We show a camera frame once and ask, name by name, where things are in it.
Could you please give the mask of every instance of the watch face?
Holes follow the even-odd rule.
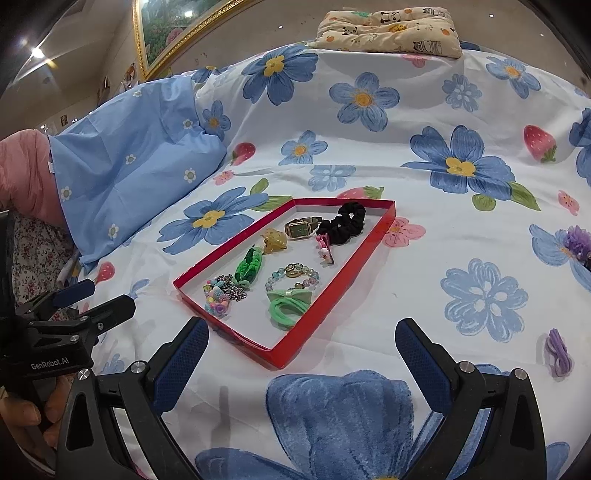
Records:
[[[307,223],[295,223],[290,225],[290,237],[299,238],[302,236],[308,236],[310,234],[310,227]]]

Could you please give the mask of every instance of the green bow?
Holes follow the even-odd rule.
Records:
[[[303,301],[308,305],[312,304],[312,292],[307,288],[294,288],[292,290],[269,290],[267,292],[269,300],[273,301],[280,298],[295,299]]]

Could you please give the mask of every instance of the framed painting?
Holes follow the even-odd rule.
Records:
[[[134,0],[139,73],[154,80],[183,49],[260,0]]]

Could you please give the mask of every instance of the green crocheted keychain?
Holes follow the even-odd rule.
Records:
[[[242,260],[234,273],[232,279],[235,285],[240,285],[242,288],[250,288],[254,281],[256,274],[261,269],[262,262],[262,248],[253,245],[246,252],[244,260]]]

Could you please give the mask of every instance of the bracelet watch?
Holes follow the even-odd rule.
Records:
[[[285,234],[291,239],[306,238],[314,233],[322,217],[296,218],[285,224]]]

